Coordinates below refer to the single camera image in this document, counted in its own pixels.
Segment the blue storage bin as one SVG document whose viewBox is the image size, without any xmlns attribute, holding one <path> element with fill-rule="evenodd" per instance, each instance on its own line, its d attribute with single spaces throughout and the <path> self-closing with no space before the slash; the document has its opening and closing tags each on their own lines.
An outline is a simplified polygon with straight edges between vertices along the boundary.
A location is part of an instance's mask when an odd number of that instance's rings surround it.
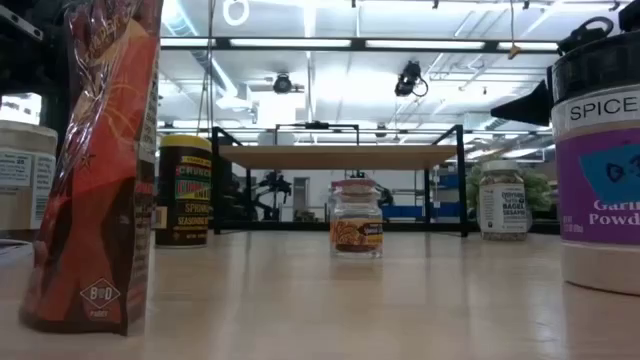
<svg viewBox="0 0 640 360">
<path fill-rule="evenodd" d="M 381 207 L 385 219 L 409 218 L 422 221 L 424 207 L 421 205 L 383 205 Z"/>
</svg>

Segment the purple-label garlic powder jar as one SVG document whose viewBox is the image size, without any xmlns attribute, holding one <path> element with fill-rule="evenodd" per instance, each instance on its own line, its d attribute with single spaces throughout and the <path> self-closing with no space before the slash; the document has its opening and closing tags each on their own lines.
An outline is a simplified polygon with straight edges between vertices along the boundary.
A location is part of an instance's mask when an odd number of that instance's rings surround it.
<svg viewBox="0 0 640 360">
<path fill-rule="evenodd" d="M 551 75 L 563 277 L 640 296 L 640 31 L 577 47 Z"/>
</svg>

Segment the small glass spice jar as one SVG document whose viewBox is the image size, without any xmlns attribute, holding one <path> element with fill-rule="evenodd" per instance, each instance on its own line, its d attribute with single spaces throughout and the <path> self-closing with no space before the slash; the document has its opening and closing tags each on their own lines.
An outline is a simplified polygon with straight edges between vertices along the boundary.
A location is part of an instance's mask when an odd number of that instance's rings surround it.
<svg viewBox="0 0 640 360">
<path fill-rule="evenodd" d="M 382 256 L 383 214 L 376 185 L 374 180 L 366 178 L 334 183 L 329 230 L 334 256 Z"/>
</svg>

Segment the yellow-lid seasoning can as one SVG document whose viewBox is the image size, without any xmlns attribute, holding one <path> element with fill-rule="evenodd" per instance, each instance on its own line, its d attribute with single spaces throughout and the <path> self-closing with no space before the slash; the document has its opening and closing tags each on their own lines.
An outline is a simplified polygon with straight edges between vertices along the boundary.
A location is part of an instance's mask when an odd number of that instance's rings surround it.
<svg viewBox="0 0 640 360">
<path fill-rule="evenodd" d="M 207 244 L 211 179 L 209 140 L 182 134 L 162 138 L 156 195 L 158 247 L 191 248 Z"/>
</svg>

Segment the black ceiling-mounted device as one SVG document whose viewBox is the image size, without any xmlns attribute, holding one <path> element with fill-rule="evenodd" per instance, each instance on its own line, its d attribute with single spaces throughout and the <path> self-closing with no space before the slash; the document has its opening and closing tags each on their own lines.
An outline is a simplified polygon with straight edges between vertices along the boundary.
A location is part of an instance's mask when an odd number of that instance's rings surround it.
<svg viewBox="0 0 640 360">
<path fill-rule="evenodd" d="M 290 74 L 286 72 L 278 73 L 273 84 L 272 90 L 278 95 L 290 93 L 304 93 L 305 87 L 301 84 L 293 83 Z"/>
</svg>

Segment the white-lid bagel seasoning jar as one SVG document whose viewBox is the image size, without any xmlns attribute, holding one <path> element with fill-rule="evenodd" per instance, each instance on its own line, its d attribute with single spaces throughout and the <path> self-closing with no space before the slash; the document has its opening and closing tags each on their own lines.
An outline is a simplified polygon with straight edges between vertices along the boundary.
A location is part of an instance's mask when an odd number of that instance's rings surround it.
<svg viewBox="0 0 640 360">
<path fill-rule="evenodd" d="M 486 241 L 524 241 L 528 233 L 528 205 L 524 179 L 511 160 L 492 160 L 481 167 L 478 221 Z"/>
</svg>

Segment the beige-lid cylinder container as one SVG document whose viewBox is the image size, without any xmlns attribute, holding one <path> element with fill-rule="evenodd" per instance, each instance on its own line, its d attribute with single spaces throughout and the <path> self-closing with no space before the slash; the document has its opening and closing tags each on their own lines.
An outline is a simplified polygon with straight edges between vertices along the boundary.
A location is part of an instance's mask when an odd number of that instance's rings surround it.
<svg viewBox="0 0 640 360">
<path fill-rule="evenodd" d="M 38 230 L 56 170 L 55 130 L 0 120 L 0 231 Z"/>
</svg>

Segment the wooden shelf riser black legs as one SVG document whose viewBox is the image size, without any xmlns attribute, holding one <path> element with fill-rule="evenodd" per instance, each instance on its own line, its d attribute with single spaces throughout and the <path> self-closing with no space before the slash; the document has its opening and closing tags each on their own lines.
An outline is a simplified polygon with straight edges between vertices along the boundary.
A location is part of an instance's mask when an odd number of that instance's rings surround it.
<svg viewBox="0 0 640 360">
<path fill-rule="evenodd" d="M 223 204 L 224 161 L 245 169 L 246 185 L 251 185 L 252 170 L 421 170 L 424 173 L 423 214 L 417 222 L 388 223 L 387 232 L 450 232 L 466 237 L 470 232 L 467 215 L 466 160 L 463 142 L 464 128 L 455 125 L 428 145 L 407 146 L 244 146 L 220 127 L 212 129 L 212 229 L 246 231 L 320 231 L 328 227 L 319 223 L 252 222 L 228 220 L 221 210 Z M 431 218 L 430 170 L 455 158 L 457 165 L 459 220 L 456 223 L 435 223 Z"/>
</svg>

